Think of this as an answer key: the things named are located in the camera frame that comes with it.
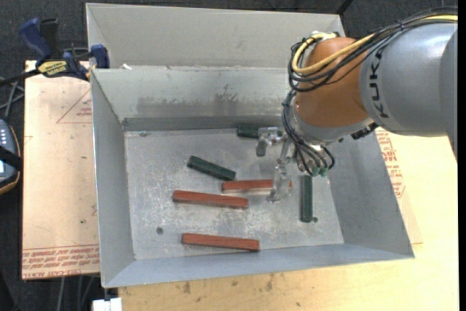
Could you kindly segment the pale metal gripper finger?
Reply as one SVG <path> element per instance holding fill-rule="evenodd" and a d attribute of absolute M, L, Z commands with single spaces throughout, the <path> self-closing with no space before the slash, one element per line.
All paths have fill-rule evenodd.
<path fill-rule="evenodd" d="M 282 143 L 286 134 L 278 127 L 260 127 L 258 129 L 258 141 L 256 144 L 256 155 L 264 157 L 268 146 Z"/>
<path fill-rule="evenodd" d="M 291 172 L 289 165 L 285 163 L 276 164 L 272 177 L 272 190 L 266 198 L 268 202 L 278 202 L 289 194 Z"/>

